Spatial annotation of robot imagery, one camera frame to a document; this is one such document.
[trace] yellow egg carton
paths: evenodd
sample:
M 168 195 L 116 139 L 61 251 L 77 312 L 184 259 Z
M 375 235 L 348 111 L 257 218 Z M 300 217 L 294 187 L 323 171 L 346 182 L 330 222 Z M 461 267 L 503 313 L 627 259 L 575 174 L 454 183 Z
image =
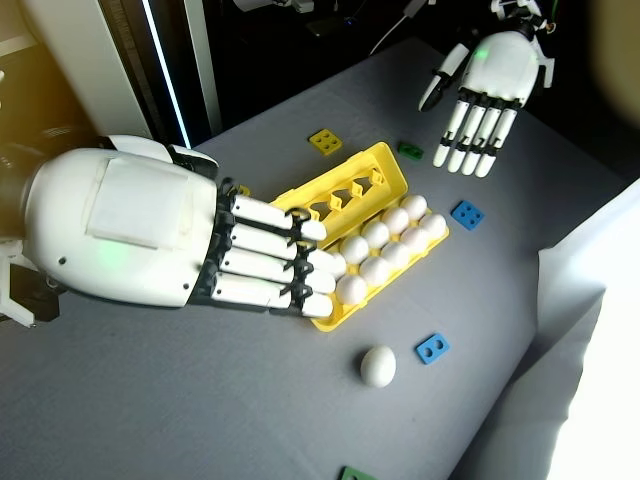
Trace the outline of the yellow egg carton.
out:
M 312 218 L 320 220 L 327 229 L 327 238 L 319 242 L 318 246 L 323 250 L 335 252 L 338 251 L 342 239 L 359 235 L 365 222 L 378 218 L 387 208 L 399 205 L 407 190 L 407 181 L 389 145 L 379 142 L 301 187 L 283 193 L 272 204 L 283 210 L 293 207 L 309 210 Z M 411 222 L 411 225 L 417 225 L 417 222 Z M 361 303 L 343 305 L 338 302 L 335 294 L 331 294 L 333 302 L 331 316 L 314 318 L 311 321 L 323 332 L 332 331 L 367 305 L 369 300 L 414 263 L 427 256 L 447 236 L 449 236 L 448 228 L 441 238 L 432 241 L 423 252 L 412 254 L 408 265 L 394 270 L 383 285 L 369 287 L 367 296 Z M 391 240 L 398 239 L 399 235 L 391 236 Z M 378 249 L 372 249 L 369 252 L 370 256 L 379 254 Z M 357 265 L 348 265 L 347 273 L 357 274 L 358 269 Z

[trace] green block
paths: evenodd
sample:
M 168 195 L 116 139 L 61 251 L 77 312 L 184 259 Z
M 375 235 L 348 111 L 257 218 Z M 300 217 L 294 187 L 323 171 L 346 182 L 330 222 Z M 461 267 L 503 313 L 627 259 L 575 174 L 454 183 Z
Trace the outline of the green block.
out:
M 371 475 L 357 471 L 355 468 L 344 467 L 340 480 L 376 480 Z
M 411 160 L 422 160 L 422 154 L 424 151 L 420 147 L 411 145 L 410 143 L 400 143 L 398 145 L 398 153 L 410 158 Z

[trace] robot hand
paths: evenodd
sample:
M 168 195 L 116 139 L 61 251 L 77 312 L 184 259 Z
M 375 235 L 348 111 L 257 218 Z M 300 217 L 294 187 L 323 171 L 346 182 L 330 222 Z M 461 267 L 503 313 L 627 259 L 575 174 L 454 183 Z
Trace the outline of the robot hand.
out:
M 331 314 L 333 257 L 306 210 L 217 188 L 199 152 L 129 136 L 103 146 L 60 155 L 25 187 L 22 254 L 51 281 L 144 305 Z
M 516 3 L 505 17 L 504 5 Z M 538 29 L 546 27 L 537 4 L 533 0 L 494 0 L 492 10 L 501 20 L 508 20 L 508 30 L 484 38 L 471 54 L 453 115 L 433 159 L 433 165 L 441 167 L 449 158 L 451 173 L 461 170 L 463 175 L 487 176 L 518 110 L 531 95 L 541 66 L 546 69 L 544 86 L 551 86 L 554 60 L 544 56 L 535 37 Z M 438 102 L 469 51 L 468 46 L 458 44 L 449 53 L 420 99 L 420 110 Z

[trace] gray table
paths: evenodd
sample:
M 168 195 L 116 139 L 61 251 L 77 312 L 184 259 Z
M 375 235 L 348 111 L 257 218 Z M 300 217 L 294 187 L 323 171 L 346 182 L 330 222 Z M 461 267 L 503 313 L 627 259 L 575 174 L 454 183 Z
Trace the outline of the gray table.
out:
M 405 42 L 199 150 L 269 200 L 375 142 L 410 141 L 427 157 L 399 158 L 410 190 L 444 214 L 472 201 L 487 215 L 476 231 L 448 217 L 450 238 L 331 334 L 73 294 L 51 324 L 3 322 L 0 476 L 333 480 L 352 465 L 381 480 L 446 478 L 534 334 L 537 250 L 621 184 L 528 114 L 485 180 L 432 167 L 454 94 L 429 114 L 416 105 L 440 59 Z M 306 141 L 323 127 L 344 141 L 328 158 Z M 427 367 L 413 347 L 434 331 L 452 347 Z M 382 390 L 356 368 L 378 343 L 398 361 Z

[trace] green light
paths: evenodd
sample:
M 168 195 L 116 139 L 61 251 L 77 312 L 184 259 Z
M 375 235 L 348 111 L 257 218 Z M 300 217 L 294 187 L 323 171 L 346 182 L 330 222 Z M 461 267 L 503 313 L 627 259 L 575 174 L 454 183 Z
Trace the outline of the green light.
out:
M 114 270 L 122 268 L 127 261 L 128 250 L 129 246 L 126 243 L 102 240 L 98 250 L 100 263 Z

